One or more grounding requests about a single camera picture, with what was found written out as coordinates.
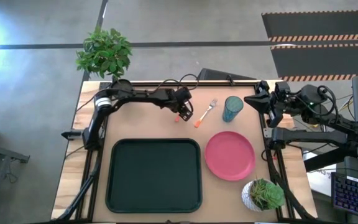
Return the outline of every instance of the pink plate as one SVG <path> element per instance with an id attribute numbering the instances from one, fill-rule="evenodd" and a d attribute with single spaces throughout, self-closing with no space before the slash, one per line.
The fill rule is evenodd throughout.
<path id="1" fill-rule="evenodd" d="M 223 131 L 208 141 L 205 161 L 219 178 L 241 180 L 254 170 L 255 154 L 251 143 L 244 136 Z"/>

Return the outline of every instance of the blue cup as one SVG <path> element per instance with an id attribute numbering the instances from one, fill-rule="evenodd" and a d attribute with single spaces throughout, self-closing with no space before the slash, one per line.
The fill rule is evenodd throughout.
<path id="1" fill-rule="evenodd" d="M 243 109 L 244 103 L 242 99 L 236 96 L 229 96 L 224 102 L 223 109 L 223 121 L 230 122 L 232 121 L 238 113 Z"/>

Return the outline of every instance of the wooden table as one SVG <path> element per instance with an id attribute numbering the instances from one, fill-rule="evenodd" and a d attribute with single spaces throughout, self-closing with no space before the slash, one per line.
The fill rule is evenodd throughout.
<path id="1" fill-rule="evenodd" d="M 275 82 L 280 80 L 269 80 L 268 83 L 271 88 L 274 87 Z M 98 90 L 100 82 L 84 82 L 81 89 L 80 99 L 78 106 L 86 103 Z M 88 127 L 90 119 L 92 117 L 94 106 L 92 103 L 86 105 L 83 109 L 79 110 L 75 116 L 73 129 L 84 129 Z M 292 128 L 294 127 L 293 120 L 290 116 L 285 116 L 283 121 L 280 123 L 281 127 Z M 82 140 L 70 141 L 67 154 L 71 151 L 82 146 Z M 86 160 L 86 150 L 81 149 L 78 152 L 72 154 L 64 163 L 62 169 L 62 175 L 60 177 L 60 183 L 57 190 L 57 196 L 55 199 L 55 205 L 53 207 L 52 218 L 57 218 L 61 215 L 64 210 L 69 206 L 75 195 L 78 193 L 83 177 L 83 171 Z M 313 197 L 311 194 L 308 178 L 306 175 L 305 166 L 301 151 L 298 148 L 287 146 L 283 152 L 283 158 L 285 163 L 285 169 L 287 172 L 288 182 L 290 184 L 291 191 L 295 194 L 295 197 L 299 202 L 306 208 L 306 210 L 314 217 L 317 217 L 316 208 L 314 205 Z M 90 190 L 85 197 L 83 207 L 83 218 L 86 218 L 89 207 Z M 288 216 L 286 207 L 283 207 L 284 217 Z"/>

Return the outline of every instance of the concrete floor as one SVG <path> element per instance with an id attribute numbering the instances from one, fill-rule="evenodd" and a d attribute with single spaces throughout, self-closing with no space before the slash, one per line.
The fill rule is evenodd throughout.
<path id="1" fill-rule="evenodd" d="M 101 3 L 0 0 L 0 44 L 81 43 L 94 30 Z M 358 9 L 358 0 L 111 0 L 103 28 L 114 27 L 133 42 L 265 41 L 262 12 L 346 9 Z M 75 50 L 0 50 L 0 146 L 31 155 L 28 164 L 12 165 L 17 183 L 5 180 L 0 189 L 0 223 L 50 218 L 67 146 L 60 133 L 71 127 L 83 78 L 75 70 Z M 133 54 L 129 80 L 177 79 L 203 67 L 277 79 L 269 47 L 134 49 Z M 351 93 L 350 81 L 315 84 L 322 83 L 337 97 Z M 293 90 L 303 85 L 290 84 Z"/>

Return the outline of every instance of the cardboard surface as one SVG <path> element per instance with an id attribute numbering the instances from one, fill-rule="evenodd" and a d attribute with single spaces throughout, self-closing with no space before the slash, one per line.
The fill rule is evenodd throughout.
<path id="1" fill-rule="evenodd" d="M 241 199 L 246 183 L 256 177 L 270 180 L 267 163 L 260 154 L 264 150 L 259 115 L 256 110 L 244 104 L 244 109 L 230 123 L 222 120 L 224 101 L 229 96 L 253 95 L 253 87 L 203 87 L 191 91 L 194 107 L 193 117 L 185 122 L 175 122 L 177 114 L 169 109 L 162 110 L 150 103 L 128 103 L 113 113 L 108 120 L 103 161 L 96 194 L 94 222 L 274 222 L 275 210 L 263 213 L 249 210 Z M 212 99 L 218 99 L 216 107 L 205 117 L 199 128 L 194 123 L 208 108 Z M 209 139 L 221 131 L 235 131 L 246 137 L 255 152 L 256 166 L 248 177 L 230 182 L 216 177 L 207 167 L 204 150 Z M 191 138 L 201 148 L 201 170 L 203 180 L 203 203 L 193 213 L 169 214 L 118 214 L 106 206 L 106 186 L 113 145 L 124 138 Z"/>

